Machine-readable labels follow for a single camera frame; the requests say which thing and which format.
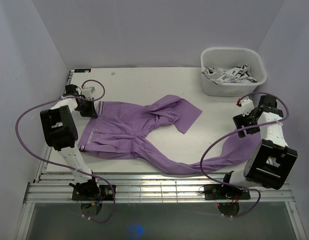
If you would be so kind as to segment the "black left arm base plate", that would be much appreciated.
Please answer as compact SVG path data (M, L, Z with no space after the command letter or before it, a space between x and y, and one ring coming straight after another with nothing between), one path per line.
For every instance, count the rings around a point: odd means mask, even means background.
M112 184L112 189L108 185L100 185L100 196L98 198L88 198L86 196L81 196L79 193L75 190L72 192L71 200L73 201L97 201L99 199L102 199L103 201L113 201L114 200L114 194L116 193L117 186L115 184Z

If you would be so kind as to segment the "purple trousers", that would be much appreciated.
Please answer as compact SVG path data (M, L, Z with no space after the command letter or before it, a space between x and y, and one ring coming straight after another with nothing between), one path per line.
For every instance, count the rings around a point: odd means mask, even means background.
M118 101L100 101L97 118L86 125L78 148L82 153L106 160L143 158L170 175L211 173L247 161L257 148L259 133L240 138L229 136L220 156L205 159L202 164L186 164L168 159L146 137L160 127L175 125L185 134L202 114L202 110L176 95L166 95L151 105Z

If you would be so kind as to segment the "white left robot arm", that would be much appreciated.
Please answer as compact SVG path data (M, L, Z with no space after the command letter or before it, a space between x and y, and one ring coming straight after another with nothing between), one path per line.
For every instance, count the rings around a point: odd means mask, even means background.
M40 120L47 145L54 148L70 167L74 176L70 186L80 196L95 200L100 196L101 188L80 153L79 135L72 115L77 111L82 117L98 117L93 102L95 88L82 86L81 92L77 88L74 84L66 85L65 94L57 103L40 112Z

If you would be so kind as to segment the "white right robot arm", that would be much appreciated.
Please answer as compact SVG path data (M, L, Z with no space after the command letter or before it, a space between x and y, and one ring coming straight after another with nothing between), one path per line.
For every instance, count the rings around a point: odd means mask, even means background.
M240 98L237 106L241 113L233 117L238 137L255 137L255 143L243 169L227 173L220 186L221 195L233 198L238 186L247 189L264 187L279 190L285 183L298 153L289 147L282 120L285 114L278 108L275 96L264 94L257 105L248 98Z

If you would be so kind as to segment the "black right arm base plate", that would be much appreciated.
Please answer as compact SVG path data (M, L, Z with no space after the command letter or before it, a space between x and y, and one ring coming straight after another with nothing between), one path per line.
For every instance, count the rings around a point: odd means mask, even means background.
M199 188L199 194L203 194L205 200L250 200L249 192L236 187L223 184L206 184Z

